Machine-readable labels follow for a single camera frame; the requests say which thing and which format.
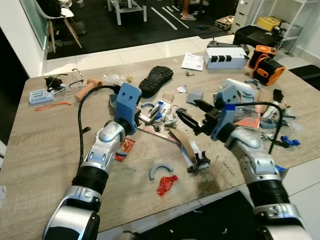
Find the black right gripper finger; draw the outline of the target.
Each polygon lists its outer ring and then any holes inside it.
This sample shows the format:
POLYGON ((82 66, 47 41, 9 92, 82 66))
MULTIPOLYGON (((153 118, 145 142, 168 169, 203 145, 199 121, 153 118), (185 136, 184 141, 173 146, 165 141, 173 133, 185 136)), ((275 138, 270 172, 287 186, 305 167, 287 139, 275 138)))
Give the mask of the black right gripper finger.
POLYGON ((210 105, 210 103, 201 99, 196 99, 193 102, 199 109, 205 112, 206 117, 217 117, 217 108, 214 105, 210 105))
POLYGON ((176 116, 186 125, 188 128, 192 129, 194 134, 197 136, 203 132, 204 122, 202 119, 200 121, 192 118, 185 110, 176 110, 176 116))

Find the blue white tube pack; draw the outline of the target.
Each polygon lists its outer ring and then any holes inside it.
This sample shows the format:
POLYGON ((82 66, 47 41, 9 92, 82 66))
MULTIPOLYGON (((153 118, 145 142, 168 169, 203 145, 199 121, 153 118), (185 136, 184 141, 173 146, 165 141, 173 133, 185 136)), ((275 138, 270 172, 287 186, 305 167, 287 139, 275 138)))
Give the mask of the blue white tube pack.
POLYGON ((173 104, 170 101, 161 98, 151 109, 150 114, 148 115, 149 118, 154 122, 162 121, 170 111, 172 105, 173 104))

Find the flat red wrapper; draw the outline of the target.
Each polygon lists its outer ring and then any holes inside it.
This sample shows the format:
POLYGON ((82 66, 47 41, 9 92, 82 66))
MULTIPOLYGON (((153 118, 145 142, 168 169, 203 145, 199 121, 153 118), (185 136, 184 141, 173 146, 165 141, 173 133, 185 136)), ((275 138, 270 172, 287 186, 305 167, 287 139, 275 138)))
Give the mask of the flat red wrapper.
POLYGON ((125 138, 125 140, 122 142, 122 144, 119 146, 119 149, 115 153, 115 160, 117 160, 118 162, 123 162, 134 145, 135 141, 128 137, 125 138))

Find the orange card in clear bag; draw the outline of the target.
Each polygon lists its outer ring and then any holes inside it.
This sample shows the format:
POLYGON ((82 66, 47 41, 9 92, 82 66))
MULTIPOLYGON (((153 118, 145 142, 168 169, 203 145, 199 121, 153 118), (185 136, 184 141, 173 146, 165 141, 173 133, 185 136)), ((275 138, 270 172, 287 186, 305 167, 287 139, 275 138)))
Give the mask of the orange card in clear bag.
POLYGON ((247 130, 258 131, 263 108, 263 105, 237 106, 232 122, 236 126, 247 128, 247 130))

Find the grey plastic arc piece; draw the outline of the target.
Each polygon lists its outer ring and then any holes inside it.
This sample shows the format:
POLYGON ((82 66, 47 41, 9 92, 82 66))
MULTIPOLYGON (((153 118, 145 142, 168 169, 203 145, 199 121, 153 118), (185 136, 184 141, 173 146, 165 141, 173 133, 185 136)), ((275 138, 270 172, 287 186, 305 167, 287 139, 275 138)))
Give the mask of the grey plastic arc piece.
POLYGON ((154 180, 154 176, 155 176, 155 173, 158 171, 158 169, 165 169, 167 170, 169 173, 173 173, 174 172, 174 168, 171 167, 169 164, 167 163, 157 163, 157 164, 154 164, 153 167, 151 167, 151 169, 149 169, 149 172, 148 172, 148 178, 150 181, 153 181, 154 180))

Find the crumpled red wrapper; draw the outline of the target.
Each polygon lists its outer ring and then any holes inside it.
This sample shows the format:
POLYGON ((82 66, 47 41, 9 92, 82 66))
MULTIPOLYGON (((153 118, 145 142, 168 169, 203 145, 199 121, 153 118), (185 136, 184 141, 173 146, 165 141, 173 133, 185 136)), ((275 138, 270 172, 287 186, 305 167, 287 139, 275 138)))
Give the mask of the crumpled red wrapper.
POLYGON ((178 180, 179 178, 178 176, 176 176, 176 174, 172 176, 162 176, 162 178, 160 178, 160 182, 158 183, 158 187, 156 190, 157 195, 160 197, 165 195, 167 192, 169 192, 169 190, 171 190, 174 183, 178 180))

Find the black orange round device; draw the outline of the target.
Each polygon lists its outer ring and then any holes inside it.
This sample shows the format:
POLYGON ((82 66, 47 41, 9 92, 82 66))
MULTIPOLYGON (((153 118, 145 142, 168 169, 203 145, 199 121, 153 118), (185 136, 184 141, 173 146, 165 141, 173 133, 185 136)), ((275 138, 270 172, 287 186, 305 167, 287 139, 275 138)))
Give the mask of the black orange round device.
POLYGON ((263 86, 270 86, 277 82, 286 71, 286 67, 269 56, 259 58, 254 64, 252 77, 263 86))

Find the blue tape scraps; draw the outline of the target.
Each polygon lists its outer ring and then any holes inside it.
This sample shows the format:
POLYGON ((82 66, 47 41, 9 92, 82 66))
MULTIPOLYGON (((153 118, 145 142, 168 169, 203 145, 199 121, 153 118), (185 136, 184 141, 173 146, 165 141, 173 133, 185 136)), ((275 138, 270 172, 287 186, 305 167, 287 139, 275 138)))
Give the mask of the blue tape scraps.
POLYGON ((280 139, 279 146, 284 147, 284 148, 295 147, 295 146, 301 145, 301 142, 299 142, 297 139, 290 139, 287 135, 282 135, 279 139, 280 139))

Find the black case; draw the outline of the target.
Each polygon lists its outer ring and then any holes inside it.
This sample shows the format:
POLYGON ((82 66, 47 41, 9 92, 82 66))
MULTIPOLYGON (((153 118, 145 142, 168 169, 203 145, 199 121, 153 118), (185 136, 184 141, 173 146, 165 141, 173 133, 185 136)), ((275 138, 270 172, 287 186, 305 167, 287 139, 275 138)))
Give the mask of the black case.
POLYGON ((232 44, 275 47, 282 39, 283 36, 279 34, 269 32, 259 26, 247 25, 235 31, 232 44))

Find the orange rubber strip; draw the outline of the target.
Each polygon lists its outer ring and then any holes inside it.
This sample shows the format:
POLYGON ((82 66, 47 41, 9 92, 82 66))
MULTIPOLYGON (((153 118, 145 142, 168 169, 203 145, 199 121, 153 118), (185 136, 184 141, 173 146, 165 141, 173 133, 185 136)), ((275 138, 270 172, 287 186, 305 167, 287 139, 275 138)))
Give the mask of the orange rubber strip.
POLYGON ((71 105, 73 105, 72 102, 58 102, 58 103, 51 103, 49 105, 36 107, 34 110, 36 112, 38 112, 38 111, 43 111, 43 110, 47 110, 47 109, 50 109, 50 108, 54 108, 55 106, 71 106, 71 105))

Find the person's feet in sandals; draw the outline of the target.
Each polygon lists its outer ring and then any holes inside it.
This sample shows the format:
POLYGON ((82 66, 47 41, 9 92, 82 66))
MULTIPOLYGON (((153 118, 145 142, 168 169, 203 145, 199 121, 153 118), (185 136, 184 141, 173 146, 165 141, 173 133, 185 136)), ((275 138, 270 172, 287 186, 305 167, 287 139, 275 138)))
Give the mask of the person's feet in sandals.
POLYGON ((190 2, 191 0, 182 0, 182 12, 180 14, 180 19, 186 21, 196 21, 195 16, 189 12, 190 2))

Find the small black gadget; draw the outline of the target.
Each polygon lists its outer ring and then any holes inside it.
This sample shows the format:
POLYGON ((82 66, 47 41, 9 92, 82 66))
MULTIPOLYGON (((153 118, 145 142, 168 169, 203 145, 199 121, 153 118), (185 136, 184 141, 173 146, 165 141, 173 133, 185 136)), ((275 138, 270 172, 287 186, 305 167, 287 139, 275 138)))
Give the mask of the small black gadget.
POLYGON ((45 83, 46 83, 46 91, 48 92, 52 90, 58 90, 63 84, 62 80, 57 77, 46 77, 45 83))

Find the blue white keypad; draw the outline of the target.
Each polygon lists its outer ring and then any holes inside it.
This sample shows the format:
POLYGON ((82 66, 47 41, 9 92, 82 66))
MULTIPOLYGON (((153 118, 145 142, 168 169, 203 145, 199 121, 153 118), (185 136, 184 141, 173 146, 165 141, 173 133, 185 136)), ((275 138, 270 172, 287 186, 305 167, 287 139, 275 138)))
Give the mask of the blue white keypad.
POLYGON ((29 104, 30 105, 38 105, 39 103, 50 102, 54 100, 54 94, 43 89, 30 91, 29 95, 29 104))

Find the white shelf rack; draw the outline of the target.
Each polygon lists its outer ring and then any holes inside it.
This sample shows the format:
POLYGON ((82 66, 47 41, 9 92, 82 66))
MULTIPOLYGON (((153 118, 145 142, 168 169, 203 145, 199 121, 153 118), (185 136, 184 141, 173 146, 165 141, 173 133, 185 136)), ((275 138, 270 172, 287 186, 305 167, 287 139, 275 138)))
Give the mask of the white shelf rack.
POLYGON ((238 0, 234 12, 234 21, 228 31, 235 34, 237 30, 251 26, 258 32, 265 32, 274 39, 274 46, 279 52, 290 57, 295 56, 295 48, 306 30, 306 23, 310 23, 312 14, 320 7, 320 0, 238 0), (274 32, 258 25, 260 18, 274 18, 292 29, 274 32))

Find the white chair with wooden legs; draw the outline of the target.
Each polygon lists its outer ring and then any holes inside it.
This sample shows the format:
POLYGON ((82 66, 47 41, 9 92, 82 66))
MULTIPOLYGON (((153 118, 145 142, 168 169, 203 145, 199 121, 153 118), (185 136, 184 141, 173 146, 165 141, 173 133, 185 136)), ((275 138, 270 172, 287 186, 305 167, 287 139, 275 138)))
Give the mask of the white chair with wooden legs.
POLYGON ((66 27, 68 28, 69 32, 73 36, 75 42, 77 45, 82 48, 82 44, 80 43, 78 39, 78 35, 76 34, 75 30, 73 29, 73 26, 68 21, 68 19, 71 18, 73 21, 74 14, 73 12, 68 8, 61 4, 60 0, 34 0, 36 2, 36 6, 38 8, 39 14, 47 19, 48 22, 48 36, 50 38, 51 46, 53 52, 57 52, 56 45, 55 45, 55 33, 54 33, 54 25, 53 21, 55 19, 62 19, 65 23, 66 27))

